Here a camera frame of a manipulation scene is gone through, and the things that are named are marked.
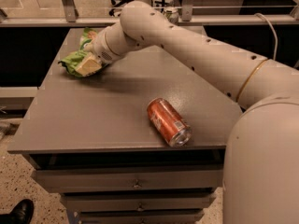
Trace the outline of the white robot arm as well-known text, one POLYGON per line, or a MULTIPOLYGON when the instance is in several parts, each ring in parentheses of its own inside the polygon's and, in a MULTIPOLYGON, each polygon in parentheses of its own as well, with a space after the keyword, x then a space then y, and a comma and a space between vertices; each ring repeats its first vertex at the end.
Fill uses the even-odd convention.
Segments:
POLYGON ((299 73, 171 23, 133 1, 85 50, 103 63, 156 45, 231 97, 245 113, 223 168, 223 224, 299 224, 299 73))

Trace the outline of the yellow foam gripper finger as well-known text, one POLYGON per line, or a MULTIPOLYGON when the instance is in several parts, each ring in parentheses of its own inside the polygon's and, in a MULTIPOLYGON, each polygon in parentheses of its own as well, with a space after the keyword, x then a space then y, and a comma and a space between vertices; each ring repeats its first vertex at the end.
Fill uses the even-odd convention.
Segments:
POLYGON ((90 53, 76 66, 75 71, 83 77, 88 77, 98 72, 101 68, 101 61, 90 53))

